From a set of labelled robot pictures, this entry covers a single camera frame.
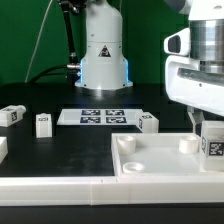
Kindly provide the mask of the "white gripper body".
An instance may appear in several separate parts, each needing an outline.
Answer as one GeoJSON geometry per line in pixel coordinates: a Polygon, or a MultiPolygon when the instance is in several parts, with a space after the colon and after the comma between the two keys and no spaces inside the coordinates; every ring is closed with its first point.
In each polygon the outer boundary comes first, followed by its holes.
{"type": "Polygon", "coordinates": [[[198,60],[169,56],[165,86],[171,100],[224,116],[224,75],[201,72],[198,60]]]}

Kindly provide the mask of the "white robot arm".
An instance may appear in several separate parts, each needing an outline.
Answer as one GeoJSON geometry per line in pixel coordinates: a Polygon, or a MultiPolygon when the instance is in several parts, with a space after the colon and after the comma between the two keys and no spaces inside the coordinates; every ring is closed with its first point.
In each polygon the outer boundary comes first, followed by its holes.
{"type": "MultiPolygon", "coordinates": [[[[87,50],[78,59],[68,32],[75,85],[94,95],[132,85],[122,54],[122,16],[107,0],[57,0],[67,14],[86,11],[87,50]]],[[[189,26],[164,40],[168,97],[224,117],[224,0],[164,0],[188,16],[189,26]]]]}

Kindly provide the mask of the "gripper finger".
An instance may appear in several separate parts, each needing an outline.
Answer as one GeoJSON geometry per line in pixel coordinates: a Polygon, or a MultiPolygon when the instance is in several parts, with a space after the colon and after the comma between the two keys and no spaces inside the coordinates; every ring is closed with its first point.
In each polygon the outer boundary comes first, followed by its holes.
{"type": "Polygon", "coordinates": [[[196,108],[188,108],[187,113],[192,123],[192,131],[196,133],[196,127],[205,120],[204,114],[201,110],[196,108]]]}

